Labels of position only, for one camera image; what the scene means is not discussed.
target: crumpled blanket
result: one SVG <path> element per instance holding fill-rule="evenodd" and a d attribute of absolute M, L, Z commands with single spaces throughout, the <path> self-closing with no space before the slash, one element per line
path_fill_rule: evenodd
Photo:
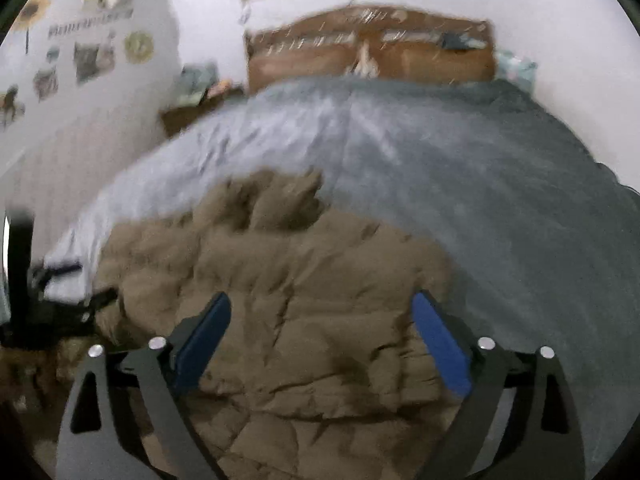
<path fill-rule="evenodd" d="M 410 313 L 416 290 L 445 299 L 447 255 L 324 206 L 320 186 L 313 171 L 234 178 L 192 212 L 117 225 L 102 249 L 94 286 L 121 294 L 97 322 L 116 347 L 229 295 L 231 324 L 182 402 L 231 480 L 409 479 L 457 410 Z"/>

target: blue gripper pad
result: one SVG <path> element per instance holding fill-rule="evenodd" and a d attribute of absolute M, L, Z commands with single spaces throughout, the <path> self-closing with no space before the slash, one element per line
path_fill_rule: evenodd
<path fill-rule="evenodd" d="M 182 330 L 190 333 L 175 356 L 172 390 L 180 395 L 198 387 L 200 376 L 216 351 L 231 322 L 231 301 L 217 294 L 197 318 L 183 320 L 172 336 Z"/>
<path fill-rule="evenodd" d="M 461 397 L 471 392 L 470 361 L 422 292 L 412 299 L 414 323 L 436 361 L 445 386 Z"/>

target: headboard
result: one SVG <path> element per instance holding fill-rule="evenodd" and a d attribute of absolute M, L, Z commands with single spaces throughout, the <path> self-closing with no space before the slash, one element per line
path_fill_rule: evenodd
<path fill-rule="evenodd" d="M 453 84 L 494 78 L 487 22 L 402 7 L 349 6 L 245 36 L 251 93 L 292 77 L 342 75 Z"/>

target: silver screw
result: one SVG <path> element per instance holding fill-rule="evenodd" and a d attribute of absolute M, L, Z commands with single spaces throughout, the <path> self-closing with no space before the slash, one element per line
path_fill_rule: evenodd
<path fill-rule="evenodd" d="M 495 348 L 495 341 L 490 337 L 481 337 L 478 339 L 478 346 L 482 350 L 493 350 Z"/>
<path fill-rule="evenodd" d="M 166 346 L 166 339 L 162 336 L 156 336 L 149 340 L 149 348 L 152 350 L 161 350 Z"/>
<path fill-rule="evenodd" d="M 100 357 L 104 353 L 104 346 L 93 345 L 91 348 L 89 348 L 89 351 L 87 353 L 89 354 L 89 357 Z"/>
<path fill-rule="evenodd" d="M 540 355 L 545 359 L 553 359 L 556 356 L 554 349 L 551 346 L 543 346 L 540 349 Z"/>

